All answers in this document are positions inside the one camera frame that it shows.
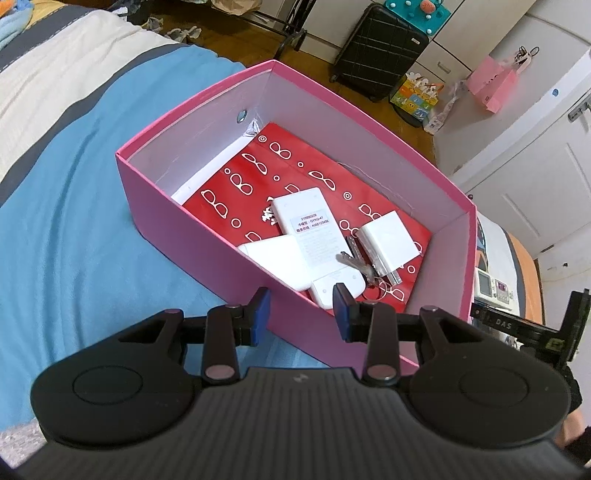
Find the red patterned paper liner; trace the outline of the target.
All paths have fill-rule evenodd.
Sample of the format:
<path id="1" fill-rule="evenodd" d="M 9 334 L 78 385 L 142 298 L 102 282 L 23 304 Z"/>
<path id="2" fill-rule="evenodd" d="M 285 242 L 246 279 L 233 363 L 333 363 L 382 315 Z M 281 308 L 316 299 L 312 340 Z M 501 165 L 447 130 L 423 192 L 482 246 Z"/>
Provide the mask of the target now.
<path id="1" fill-rule="evenodd" d="M 321 189 L 344 237 L 356 239 L 367 263 L 370 259 L 358 239 L 360 227 L 390 212 L 398 213 L 420 255 L 398 270 L 402 279 L 398 286 L 384 281 L 370 286 L 361 273 L 366 288 L 354 297 L 382 301 L 403 312 L 431 239 L 430 231 L 346 168 L 276 124 L 266 125 L 249 143 L 239 144 L 229 154 L 215 157 L 172 198 L 238 247 L 286 235 L 281 233 L 271 202 L 276 197 L 314 187 Z M 330 310 L 332 289 L 325 283 L 320 287 L 322 290 L 311 284 L 301 292 L 322 309 Z"/>

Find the white drawer cabinet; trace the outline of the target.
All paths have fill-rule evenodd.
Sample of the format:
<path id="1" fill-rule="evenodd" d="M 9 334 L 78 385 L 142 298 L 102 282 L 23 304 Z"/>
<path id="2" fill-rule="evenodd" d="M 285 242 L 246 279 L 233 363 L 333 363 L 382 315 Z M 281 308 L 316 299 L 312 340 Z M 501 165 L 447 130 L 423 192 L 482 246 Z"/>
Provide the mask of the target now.
<path id="1" fill-rule="evenodd" d="M 467 78 L 534 3 L 535 0 L 444 1 L 451 16 L 417 64 L 444 83 Z"/>

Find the pink paper bag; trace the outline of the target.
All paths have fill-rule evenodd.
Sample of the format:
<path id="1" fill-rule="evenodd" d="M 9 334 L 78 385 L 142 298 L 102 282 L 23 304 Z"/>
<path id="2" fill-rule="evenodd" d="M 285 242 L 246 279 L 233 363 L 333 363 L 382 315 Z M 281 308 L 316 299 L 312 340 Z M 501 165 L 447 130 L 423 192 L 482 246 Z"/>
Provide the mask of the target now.
<path id="1" fill-rule="evenodd" d="M 467 79 L 475 100 L 490 113 L 498 113 L 506 104 L 518 81 L 513 57 L 497 61 L 488 56 Z"/>

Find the black clothes rack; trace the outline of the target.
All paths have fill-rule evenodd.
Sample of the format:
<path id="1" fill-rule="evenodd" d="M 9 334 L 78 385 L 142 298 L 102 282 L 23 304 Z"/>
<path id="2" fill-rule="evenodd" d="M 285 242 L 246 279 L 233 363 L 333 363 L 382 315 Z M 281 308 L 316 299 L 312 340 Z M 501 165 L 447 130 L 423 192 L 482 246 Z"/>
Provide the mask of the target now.
<path id="1" fill-rule="evenodd" d="M 242 20 L 280 36 L 280 45 L 273 55 L 273 60 L 280 60 L 284 51 L 301 49 L 308 36 L 305 23 L 315 3 L 315 0 L 277 1 L 276 14 L 270 15 L 268 11 L 257 9 L 242 15 Z"/>

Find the large white charger adapter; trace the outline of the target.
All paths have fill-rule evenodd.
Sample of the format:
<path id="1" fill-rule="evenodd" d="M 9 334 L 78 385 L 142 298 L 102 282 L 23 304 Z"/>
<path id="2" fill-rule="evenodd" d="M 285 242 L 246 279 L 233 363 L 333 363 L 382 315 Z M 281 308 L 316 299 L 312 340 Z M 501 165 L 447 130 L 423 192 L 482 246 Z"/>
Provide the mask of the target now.
<path id="1" fill-rule="evenodd" d="M 360 227 L 358 239 L 378 276 L 387 277 L 394 286 L 402 282 L 398 270 L 420 255 L 396 211 Z"/>

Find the colourful gift bag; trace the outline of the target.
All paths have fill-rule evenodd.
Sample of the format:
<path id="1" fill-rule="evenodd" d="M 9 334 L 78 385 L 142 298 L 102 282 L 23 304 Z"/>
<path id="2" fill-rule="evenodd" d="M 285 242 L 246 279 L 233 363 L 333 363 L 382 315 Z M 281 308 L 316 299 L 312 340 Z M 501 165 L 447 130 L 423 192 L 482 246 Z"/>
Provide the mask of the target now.
<path id="1" fill-rule="evenodd" d="M 411 123 L 422 126 L 439 102 L 444 84 L 432 82 L 416 72 L 405 75 L 401 85 L 394 89 L 390 103 L 394 110 L 400 111 Z"/>

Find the slim white remote control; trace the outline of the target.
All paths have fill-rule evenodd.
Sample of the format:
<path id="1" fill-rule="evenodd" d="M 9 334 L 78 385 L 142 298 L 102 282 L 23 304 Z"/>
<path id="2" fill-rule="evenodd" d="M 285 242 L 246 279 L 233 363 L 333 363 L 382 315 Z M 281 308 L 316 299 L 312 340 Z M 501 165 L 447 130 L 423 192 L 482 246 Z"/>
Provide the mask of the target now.
<path id="1" fill-rule="evenodd" d="M 361 273 L 337 260 L 342 251 L 349 254 L 351 250 L 320 188 L 276 197 L 271 209 L 281 233 L 297 241 L 318 290 L 322 290 L 321 283 L 328 284 L 329 289 L 335 283 L 344 283 L 353 296 L 363 293 L 366 283 Z"/>

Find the road pattern bed blanket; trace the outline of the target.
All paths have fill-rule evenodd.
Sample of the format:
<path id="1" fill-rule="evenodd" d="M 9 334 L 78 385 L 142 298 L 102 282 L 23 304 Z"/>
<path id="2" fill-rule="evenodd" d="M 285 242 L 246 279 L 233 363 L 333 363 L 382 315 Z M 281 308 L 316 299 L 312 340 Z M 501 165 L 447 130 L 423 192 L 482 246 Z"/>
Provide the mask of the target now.
<path id="1" fill-rule="evenodd" d="M 174 104 L 242 70 L 96 12 L 8 65 L 36 117 L 72 103 L 1 170 L 1 430 L 33 432 L 29 390 L 50 364 L 177 303 L 221 298 L 137 230 L 116 154 Z"/>

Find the pink storage box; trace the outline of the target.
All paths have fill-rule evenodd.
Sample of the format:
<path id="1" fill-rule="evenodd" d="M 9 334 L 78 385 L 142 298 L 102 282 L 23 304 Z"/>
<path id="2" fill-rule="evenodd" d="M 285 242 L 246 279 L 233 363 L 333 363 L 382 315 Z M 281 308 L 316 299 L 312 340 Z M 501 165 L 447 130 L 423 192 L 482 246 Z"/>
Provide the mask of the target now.
<path id="1" fill-rule="evenodd" d="M 259 269 L 172 194 L 252 122 L 280 124 L 321 150 L 432 232 L 408 309 L 467 319 L 476 256 L 475 205 L 426 158 L 331 90 L 277 61 L 235 73 L 158 118 L 116 154 L 139 233 L 231 304 L 270 288 L 273 334 L 335 367 L 361 368 L 365 348 L 343 342 L 328 312 Z"/>

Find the white door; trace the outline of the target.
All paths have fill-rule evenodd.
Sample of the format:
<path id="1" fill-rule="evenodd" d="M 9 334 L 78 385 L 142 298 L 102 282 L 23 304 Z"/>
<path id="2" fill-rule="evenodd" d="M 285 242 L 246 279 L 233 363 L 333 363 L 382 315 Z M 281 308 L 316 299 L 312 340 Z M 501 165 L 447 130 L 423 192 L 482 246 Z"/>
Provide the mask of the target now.
<path id="1" fill-rule="evenodd" d="M 590 97 L 585 96 L 468 197 L 537 256 L 590 224 Z"/>

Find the large white AC remote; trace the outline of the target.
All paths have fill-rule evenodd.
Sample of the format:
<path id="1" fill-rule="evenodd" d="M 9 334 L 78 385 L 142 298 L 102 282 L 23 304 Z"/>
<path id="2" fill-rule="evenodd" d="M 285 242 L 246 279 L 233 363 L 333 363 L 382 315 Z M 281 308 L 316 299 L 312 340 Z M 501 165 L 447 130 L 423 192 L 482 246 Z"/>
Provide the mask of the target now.
<path id="1" fill-rule="evenodd" d="M 474 298 L 498 309 L 511 310 L 514 306 L 513 292 L 509 286 L 479 268 L 475 269 Z"/>

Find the teal toy board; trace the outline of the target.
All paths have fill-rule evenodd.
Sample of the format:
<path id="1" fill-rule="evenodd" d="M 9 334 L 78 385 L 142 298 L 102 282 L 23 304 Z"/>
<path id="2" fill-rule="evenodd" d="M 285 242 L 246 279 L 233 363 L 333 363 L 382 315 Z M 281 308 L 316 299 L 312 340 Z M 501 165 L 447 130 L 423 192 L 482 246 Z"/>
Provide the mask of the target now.
<path id="1" fill-rule="evenodd" d="M 393 0 L 384 2 L 384 6 L 430 37 L 433 37 L 451 16 L 443 2 L 436 0 Z"/>

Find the silver keys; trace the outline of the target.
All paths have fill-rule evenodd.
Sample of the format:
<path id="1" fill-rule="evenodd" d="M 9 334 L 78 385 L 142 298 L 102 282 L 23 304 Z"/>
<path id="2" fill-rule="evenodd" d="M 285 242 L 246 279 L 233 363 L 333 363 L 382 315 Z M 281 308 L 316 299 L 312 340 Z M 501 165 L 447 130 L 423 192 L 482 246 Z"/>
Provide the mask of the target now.
<path id="1" fill-rule="evenodd" d="M 342 251 L 341 253 L 335 255 L 335 259 L 337 259 L 339 263 L 359 270 L 370 286 L 379 286 L 382 281 L 388 282 L 393 286 L 398 286 L 401 284 L 402 279 L 397 272 L 380 276 L 377 273 L 375 267 L 372 264 L 367 263 L 365 257 L 363 257 L 358 243 L 356 243 L 356 239 L 353 238 L 353 236 L 346 236 L 345 240 L 346 244 L 348 244 L 349 252 Z"/>

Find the black suitcase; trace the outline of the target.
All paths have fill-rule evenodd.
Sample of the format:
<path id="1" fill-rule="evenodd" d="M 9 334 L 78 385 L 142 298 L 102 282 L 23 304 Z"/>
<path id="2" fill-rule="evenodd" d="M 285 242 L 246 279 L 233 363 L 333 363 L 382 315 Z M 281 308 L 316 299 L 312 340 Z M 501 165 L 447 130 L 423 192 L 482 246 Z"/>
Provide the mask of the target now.
<path id="1" fill-rule="evenodd" d="M 428 44 L 423 31 L 374 3 L 339 51 L 329 80 L 380 101 L 401 84 Z"/>

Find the white rectangular box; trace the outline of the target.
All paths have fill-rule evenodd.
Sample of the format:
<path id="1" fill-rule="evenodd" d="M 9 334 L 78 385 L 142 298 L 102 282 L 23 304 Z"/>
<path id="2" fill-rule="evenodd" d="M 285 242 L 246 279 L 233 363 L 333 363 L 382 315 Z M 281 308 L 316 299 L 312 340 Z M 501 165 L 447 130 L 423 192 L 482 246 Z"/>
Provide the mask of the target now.
<path id="1" fill-rule="evenodd" d="M 300 244 L 291 235 L 245 243 L 238 250 L 267 273 L 298 292 L 308 290 L 315 281 Z"/>

